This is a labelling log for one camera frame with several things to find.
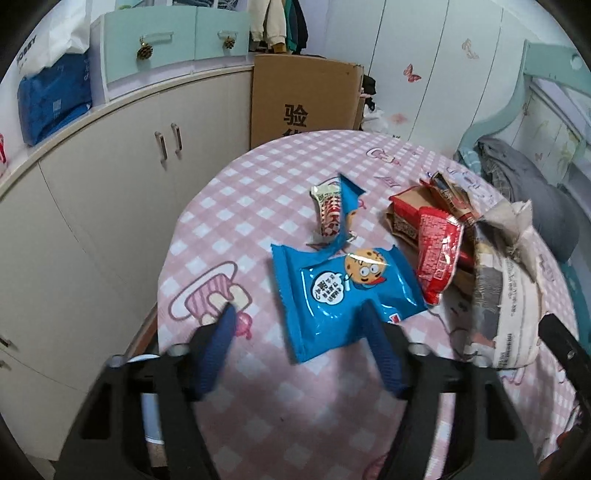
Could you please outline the small red snack wrapper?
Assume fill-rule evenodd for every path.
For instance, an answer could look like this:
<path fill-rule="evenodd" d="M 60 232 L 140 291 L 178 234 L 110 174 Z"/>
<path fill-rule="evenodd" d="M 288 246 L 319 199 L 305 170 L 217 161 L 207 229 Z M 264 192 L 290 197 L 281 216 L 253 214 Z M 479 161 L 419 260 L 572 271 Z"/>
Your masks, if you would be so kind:
<path fill-rule="evenodd" d="M 416 275 L 428 305 L 438 305 L 452 283 L 460 258 L 464 226 L 435 207 L 419 209 Z"/>

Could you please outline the red white plastic bag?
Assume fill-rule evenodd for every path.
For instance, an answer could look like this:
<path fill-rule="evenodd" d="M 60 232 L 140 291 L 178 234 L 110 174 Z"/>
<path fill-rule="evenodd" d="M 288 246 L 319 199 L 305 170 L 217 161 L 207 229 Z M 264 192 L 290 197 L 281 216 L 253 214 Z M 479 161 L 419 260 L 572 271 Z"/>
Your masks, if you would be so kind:
<path fill-rule="evenodd" d="M 4 136 L 0 134 L 0 177 L 8 170 L 8 159 L 5 153 L 5 140 Z"/>

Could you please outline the teal bed frame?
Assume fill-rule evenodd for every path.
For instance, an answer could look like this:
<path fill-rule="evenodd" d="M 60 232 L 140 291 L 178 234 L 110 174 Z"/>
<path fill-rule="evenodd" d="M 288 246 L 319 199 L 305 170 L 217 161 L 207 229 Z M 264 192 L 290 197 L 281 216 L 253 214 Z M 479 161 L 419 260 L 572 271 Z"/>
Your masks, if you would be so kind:
<path fill-rule="evenodd" d="M 525 42 L 517 81 L 507 105 L 494 115 L 468 128 L 460 141 L 458 157 L 470 170 L 482 175 L 481 161 L 475 151 L 479 140 L 482 137 L 499 139 L 496 136 L 497 133 L 507 129 L 517 119 L 526 120 L 532 117 L 533 109 L 527 104 L 526 98 L 529 95 L 538 95 L 543 101 L 555 107 L 566 130 L 574 133 L 576 149 L 571 157 L 572 161 L 583 159 L 584 152 L 590 145 L 590 127 L 584 123 L 582 114 L 570 98 L 569 95 L 572 92 L 583 97 L 590 95 L 590 71 L 578 52 L 565 46 Z M 542 172 L 532 157 L 527 156 L 522 150 L 514 149 L 525 155 Z M 589 238 L 581 235 L 580 226 L 590 218 L 579 202 L 580 195 L 571 190 L 567 184 L 577 169 L 576 165 L 558 165 L 557 170 L 561 178 L 557 183 L 550 182 L 542 173 L 549 184 L 568 195 L 575 203 L 580 235 L 572 255 L 577 248 L 590 243 Z M 562 321 L 571 322 L 580 343 L 588 347 L 590 345 L 589 304 L 581 289 L 576 270 L 569 264 L 572 255 L 567 262 L 559 263 L 537 230 L 536 232 L 534 245 L 552 255 L 550 258 L 536 258 L 538 281 L 545 308 L 556 314 Z"/>

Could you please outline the teal drawer box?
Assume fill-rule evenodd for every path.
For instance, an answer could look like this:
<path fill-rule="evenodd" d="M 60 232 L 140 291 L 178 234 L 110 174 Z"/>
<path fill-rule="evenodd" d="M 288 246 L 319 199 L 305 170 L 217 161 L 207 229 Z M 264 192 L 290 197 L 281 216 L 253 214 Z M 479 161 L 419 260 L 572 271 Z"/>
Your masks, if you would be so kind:
<path fill-rule="evenodd" d="M 197 7 L 114 10 L 90 27 L 95 105 L 172 78 L 249 63 L 249 13 Z"/>

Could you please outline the torn blue wrapper strip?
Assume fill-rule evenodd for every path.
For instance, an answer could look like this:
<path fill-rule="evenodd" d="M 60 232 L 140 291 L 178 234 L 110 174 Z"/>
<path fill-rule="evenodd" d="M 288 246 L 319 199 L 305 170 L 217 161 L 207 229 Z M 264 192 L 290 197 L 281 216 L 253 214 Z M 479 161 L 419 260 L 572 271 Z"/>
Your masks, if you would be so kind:
<path fill-rule="evenodd" d="M 337 178 L 341 184 L 341 229 L 339 229 L 339 234 L 329 243 L 322 243 L 318 239 L 317 229 L 314 241 L 310 244 L 311 248 L 315 250 L 327 248 L 334 248 L 335 250 L 338 248 L 342 249 L 356 239 L 356 232 L 353 231 L 353 221 L 355 220 L 356 212 L 358 212 L 358 209 L 363 204 L 361 197 L 366 191 L 342 173 Z"/>

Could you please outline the grey pillow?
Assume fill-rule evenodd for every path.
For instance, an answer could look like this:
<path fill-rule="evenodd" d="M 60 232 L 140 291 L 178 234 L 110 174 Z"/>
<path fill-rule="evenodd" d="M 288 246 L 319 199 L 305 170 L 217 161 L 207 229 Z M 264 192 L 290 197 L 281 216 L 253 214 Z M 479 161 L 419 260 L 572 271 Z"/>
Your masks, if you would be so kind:
<path fill-rule="evenodd" d="M 534 227 L 556 260 L 567 262 L 580 235 L 574 201 L 549 184 L 532 161 L 503 140 L 482 137 L 475 151 L 483 178 L 508 201 L 531 201 Z"/>

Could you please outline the brown cardboard box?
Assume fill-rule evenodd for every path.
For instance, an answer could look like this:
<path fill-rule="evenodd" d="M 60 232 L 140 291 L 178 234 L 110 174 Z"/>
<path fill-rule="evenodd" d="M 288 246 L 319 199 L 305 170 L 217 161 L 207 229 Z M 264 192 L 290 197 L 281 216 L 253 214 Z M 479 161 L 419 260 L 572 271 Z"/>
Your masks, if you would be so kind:
<path fill-rule="evenodd" d="M 250 145 L 321 130 L 355 130 L 363 67 L 315 56 L 259 54 L 252 70 Z"/>

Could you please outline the blue bag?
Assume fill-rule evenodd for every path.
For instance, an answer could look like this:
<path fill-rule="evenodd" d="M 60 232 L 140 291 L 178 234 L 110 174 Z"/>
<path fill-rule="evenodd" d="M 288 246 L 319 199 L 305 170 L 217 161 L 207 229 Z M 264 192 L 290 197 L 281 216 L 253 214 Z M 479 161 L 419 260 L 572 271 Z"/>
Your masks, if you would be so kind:
<path fill-rule="evenodd" d="M 92 108 L 88 55 L 65 54 L 23 78 L 17 100 L 23 141 L 35 146 Z"/>

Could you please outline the red brown snack bag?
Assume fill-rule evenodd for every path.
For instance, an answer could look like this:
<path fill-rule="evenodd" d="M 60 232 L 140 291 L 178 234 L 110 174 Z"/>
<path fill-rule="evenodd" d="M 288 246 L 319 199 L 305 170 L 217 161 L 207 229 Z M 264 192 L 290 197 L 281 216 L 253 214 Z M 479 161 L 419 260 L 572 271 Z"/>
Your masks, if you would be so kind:
<path fill-rule="evenodd" d="M 422 186 L 413 186 L 389 198 L 386 222 L 390 231 L 418 249 L 419 209 L 424 206 L 435 207 L 452 215 L 439 206 L 430 191 Z M 473 228 L 466 227 L 458 261 L 458 276 L 474 279 L 474 239 Z"/>

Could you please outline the red white checkered snack wrapper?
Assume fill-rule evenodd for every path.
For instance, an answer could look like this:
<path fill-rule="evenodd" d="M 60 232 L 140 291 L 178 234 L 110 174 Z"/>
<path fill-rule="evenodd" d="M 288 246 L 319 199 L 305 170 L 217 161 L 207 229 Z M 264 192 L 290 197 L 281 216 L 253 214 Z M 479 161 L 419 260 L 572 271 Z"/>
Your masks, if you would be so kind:
<path fill-rule="evenodd" d="M 318 234 L 322 243 L 329 243 L 341 229 L 341 184 L 337 177 L 312 186 L 311 198 L 318 207 Z"/>

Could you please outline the newspaper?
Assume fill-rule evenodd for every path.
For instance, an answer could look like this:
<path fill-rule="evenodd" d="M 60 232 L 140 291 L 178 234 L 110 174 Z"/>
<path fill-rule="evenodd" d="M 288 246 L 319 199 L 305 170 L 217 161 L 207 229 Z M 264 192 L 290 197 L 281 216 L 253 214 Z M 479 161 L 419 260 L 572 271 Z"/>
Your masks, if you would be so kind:
<path fill-rule="evenodd" d="M 531 364 L 539 352 L 543 298 L 533 207 L 502 200 L 474 224 L 475 285 L 469 361 L 498 370 Z"/>

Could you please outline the dark brown foil wrapper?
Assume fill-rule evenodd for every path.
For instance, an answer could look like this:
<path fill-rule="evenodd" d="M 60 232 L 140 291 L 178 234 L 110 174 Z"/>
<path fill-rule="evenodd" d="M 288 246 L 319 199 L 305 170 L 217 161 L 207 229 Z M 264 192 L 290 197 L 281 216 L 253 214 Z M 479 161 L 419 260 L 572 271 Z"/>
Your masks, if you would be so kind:
<path fill-rule="evenodd" d="M 472 205 L 468 194 L 442 172 L 433 174 L 428 180 L 421 179 L 420 183 L 430 191 L 439 206 L 466 227 L 472 227 L 479 219 L 480 214 Z"/>

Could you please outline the blue cookie snack wrapper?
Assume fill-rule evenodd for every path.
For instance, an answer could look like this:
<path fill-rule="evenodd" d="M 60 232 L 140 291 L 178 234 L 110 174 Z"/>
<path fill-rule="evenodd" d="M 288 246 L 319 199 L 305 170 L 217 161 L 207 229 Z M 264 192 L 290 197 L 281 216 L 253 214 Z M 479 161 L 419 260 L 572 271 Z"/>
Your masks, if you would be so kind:
<path fill-rule="evenodd" d="M 393 324 L 427 309 L 415 272 L 397 247 L 329 257 L 273 245 L 271 254 L 297 363 L 359 341 L 363 327 L 356 311 L 365 301 L 374 302 L 382 320 Z"/>

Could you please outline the white low cabinet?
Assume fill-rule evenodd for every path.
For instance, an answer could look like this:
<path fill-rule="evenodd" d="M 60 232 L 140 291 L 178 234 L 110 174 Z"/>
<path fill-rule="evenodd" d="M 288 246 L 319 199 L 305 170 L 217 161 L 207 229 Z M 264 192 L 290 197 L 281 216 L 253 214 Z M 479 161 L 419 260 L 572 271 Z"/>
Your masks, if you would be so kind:
<path fill-rule="evenodd" d="M 189 201 L 249 149 L 252 71 L 216 71 L 61 139 L 1 199 L 1 414 L 59 456 L 104 361 L 155 307 Z"/>

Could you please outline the pink checkered tablecloth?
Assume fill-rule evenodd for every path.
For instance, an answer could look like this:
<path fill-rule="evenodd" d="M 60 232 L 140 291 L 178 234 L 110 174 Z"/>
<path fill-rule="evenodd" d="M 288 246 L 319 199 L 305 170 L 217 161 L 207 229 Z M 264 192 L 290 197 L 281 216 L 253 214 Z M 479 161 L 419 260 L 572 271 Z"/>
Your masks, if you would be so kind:
<path fill-rule="evenodd" d="M 470 302 L 448 289 L 414 312 L 401 288 L 412 251 L 384 222 L 391 197 L 436 172 L 484 212 L 498 192 L 456 162 L 384 135 L 322 131 L 274 140 L 233 160 L 185 203 L 158 279 L 162 349 L 187 341 L 226 303 L 238 331 L 214 390 L 197 404 L 200 431 L 223 479 L 374 479 L 405 405 L 384 386 L 353 314 L 374 301 L 408 338 L 459 358 Z M 353 241 L 330 262 L 287 270 L 277 246 L 315 255 L 311 189 L 346 176 L 362 188 Z"/>

